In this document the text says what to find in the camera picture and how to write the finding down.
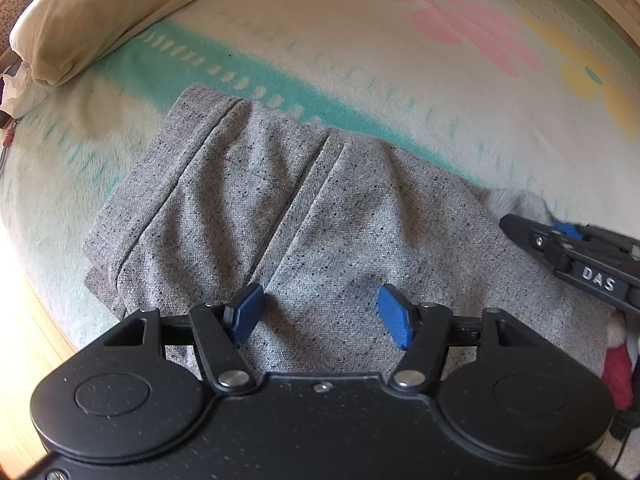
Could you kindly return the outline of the red sleeve forearm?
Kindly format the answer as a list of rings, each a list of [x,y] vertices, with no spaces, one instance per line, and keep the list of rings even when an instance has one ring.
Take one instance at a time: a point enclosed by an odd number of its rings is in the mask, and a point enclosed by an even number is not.
[[[631,407],[632,361],[627,347],[627,325],[623,312],[615,311],[606,322],[606,351],[601,375],[612,394],[617,411]]]

